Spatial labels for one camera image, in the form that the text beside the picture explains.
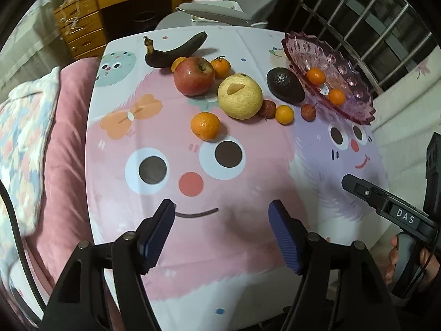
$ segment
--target avocado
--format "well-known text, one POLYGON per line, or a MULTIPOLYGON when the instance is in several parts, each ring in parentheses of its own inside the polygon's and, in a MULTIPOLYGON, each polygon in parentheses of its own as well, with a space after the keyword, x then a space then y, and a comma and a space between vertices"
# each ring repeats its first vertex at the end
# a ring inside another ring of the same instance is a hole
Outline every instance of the avocado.
POLYGON ((305 99, 302 84, 288 68, 276 67, 270 70, 266 75, 266 83, 271 93, 286 103, 294 105, 305 99))

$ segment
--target pink cushion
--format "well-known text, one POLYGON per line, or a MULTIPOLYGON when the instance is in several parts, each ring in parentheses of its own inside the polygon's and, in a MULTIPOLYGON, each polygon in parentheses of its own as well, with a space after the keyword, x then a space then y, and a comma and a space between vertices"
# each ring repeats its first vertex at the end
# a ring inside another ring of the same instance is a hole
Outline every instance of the pink cushion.
POLYGON ((37 231, 29 251, 53 287, 81 240, 92 240, 85 193, 85 131, 99 60, 81 59, 61 70, 61 90, 49 136, 37 231))

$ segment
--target wooden desk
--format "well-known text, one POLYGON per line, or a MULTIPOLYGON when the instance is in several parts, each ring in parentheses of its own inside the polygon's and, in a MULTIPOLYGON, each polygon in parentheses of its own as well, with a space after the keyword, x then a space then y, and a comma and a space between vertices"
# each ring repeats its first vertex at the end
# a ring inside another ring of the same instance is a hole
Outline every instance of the wooden desk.
MULTIPOLYGON (((109 18, 107 18, 107 21, 105 18, 109 13, 104 14, 103 11, 108 11, 109 7, 112 8, 112 6, 127 1, 131 0, 72 0, 54 11, 61 35, 75 59, 100 58, 103 55, 113 28, 112 24, 107 23, 109 18), (73 26, 72 21, 75 17, 78 17, 78 21, 76 26, 73 26)), ((153 0, 149 1, 150 3, 147 4, 150 6, 146 7, 152 10, 161 7, 162 13, 169 14, 179 4, 192 0, 160 0, 162 6, 155 6, 158 4, 155 4, 153 0)))

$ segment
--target metal screw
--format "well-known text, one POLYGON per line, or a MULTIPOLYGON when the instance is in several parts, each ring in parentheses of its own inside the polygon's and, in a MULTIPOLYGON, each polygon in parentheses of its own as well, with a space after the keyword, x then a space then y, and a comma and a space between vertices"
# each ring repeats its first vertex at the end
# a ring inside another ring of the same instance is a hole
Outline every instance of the metal screw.
POLYGON ((80 242, 78 243, 78 249, 83 250, 83 249, 85 249, 86 247, 88 247, 89 244, 90 244, 90 243, 89 243, 88 240, 80 241, 80 242))
POLYGON ((308 239, 311 241, 319 241, 320 240, 320 235, 318 235, 317 233, 309 233, 308 234, 308 239))
POLYGON ((128 231, 127 233, 125 233, 123 235, 123 239, 126 241, 132 240, 135 237, 135 232, 134 231, 128 231))
POLYGON ((358 250, 363 250, 364 249, 364 243, 359 241, 359 240, 354 241, 354 246, 358 250))

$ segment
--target gray chair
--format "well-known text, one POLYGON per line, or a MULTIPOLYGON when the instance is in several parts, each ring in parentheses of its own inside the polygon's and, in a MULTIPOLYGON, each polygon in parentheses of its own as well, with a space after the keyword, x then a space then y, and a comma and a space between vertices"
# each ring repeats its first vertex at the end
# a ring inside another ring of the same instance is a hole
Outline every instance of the gray chair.
POLYGON ((222 6, 207 5, 191 2, 182 3, 178 11, 162 19, 156 30, 171 27, 191 26, 191 16, 197 16, 219 22, 220 25, 248 26, 265 28, 266 18, 270 15, 278 0, 232 0, 236 1, 242 11, 236 11, 222 6))

